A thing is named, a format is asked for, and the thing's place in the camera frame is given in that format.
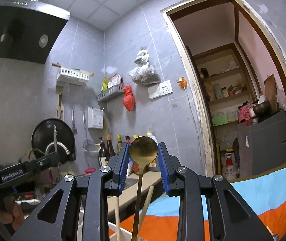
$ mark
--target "triangular cutout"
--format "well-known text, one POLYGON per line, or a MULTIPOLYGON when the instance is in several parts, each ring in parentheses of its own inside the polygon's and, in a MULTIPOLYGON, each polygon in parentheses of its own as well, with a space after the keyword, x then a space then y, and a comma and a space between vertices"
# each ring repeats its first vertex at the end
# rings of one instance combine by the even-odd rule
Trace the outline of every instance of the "triangular cutout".
POLYGON ((239 201, 230 191, 225 190, 224 196, 226 199, 227 208, 232 223, 237 223, 250 217, 248 212, 244 209, 244 207, 239 203, 239 201))
POLYGON ((37 218, 48 223, 55 223, 58 209, 61 204, 64 191, 58 190, 46 205, 38 213, 37 218))

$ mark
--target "human hand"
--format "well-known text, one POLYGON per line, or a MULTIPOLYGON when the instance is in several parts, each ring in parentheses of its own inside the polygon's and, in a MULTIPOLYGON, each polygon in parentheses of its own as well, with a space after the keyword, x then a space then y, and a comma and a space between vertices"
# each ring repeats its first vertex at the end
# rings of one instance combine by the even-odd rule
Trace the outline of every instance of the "human hand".
POLYGON ((0 223, 11 224, 15 231, 23 224, 24 220, 24 214, 16 202, 13 203, 11 214, 0 210, 0 223))

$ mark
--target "pink wall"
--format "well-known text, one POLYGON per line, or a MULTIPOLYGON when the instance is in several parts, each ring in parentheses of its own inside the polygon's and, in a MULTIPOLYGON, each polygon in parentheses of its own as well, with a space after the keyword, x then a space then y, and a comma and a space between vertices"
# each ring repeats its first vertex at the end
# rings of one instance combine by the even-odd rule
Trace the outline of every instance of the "pink wall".
POLYGON ((277 87, 283 89, 280 76, 259 35, 245 17, 239 13, 239 42, 248 56, 254 72, 264 91, 264 80, 267 75, 274 74, 277 87))
POLYGON ((192 13, 174 24, 193 55, 234 42, 234 7, 231 3, 192 13))

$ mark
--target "wooden cutting board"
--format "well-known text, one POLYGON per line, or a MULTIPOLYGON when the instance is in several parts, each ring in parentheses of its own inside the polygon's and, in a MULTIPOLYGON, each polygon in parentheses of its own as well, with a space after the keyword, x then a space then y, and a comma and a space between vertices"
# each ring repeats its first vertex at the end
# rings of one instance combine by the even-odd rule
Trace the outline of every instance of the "wooden cutting board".
POLYGON ((272 111, 275 112, 277 107, 277 85, 275 83, 274 75, 270 75, 264 81, 265 98, 270 102, 272 111))

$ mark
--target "black pot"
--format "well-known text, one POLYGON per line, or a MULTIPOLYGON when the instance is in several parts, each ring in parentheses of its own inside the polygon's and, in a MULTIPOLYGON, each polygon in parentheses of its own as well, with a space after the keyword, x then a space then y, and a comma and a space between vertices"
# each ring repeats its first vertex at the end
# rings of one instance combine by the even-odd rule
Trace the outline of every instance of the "black pot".
MULTIPOLYGON (((49 118, 36 126, 32 135, 32 147, 45 153, 47 146, 54 141, 54 125, 56 126, 57 141, 64 144, 70 151, 70 155, 66 156, 64 149, 61 146, 57 146, 57 152, 61 157, 61 163, 64 164, 68 160, 76 160, 74 134, 71 128, 64 121, 59 119, 49 118)), ((53 151, 54 146, 49 149, 49 153, 53 151)))
POLYGON ((268 100, 253 106, 253 112, 256 114, 256 116, 264 116, 266 114, 271 113, 271 105, 268 100))

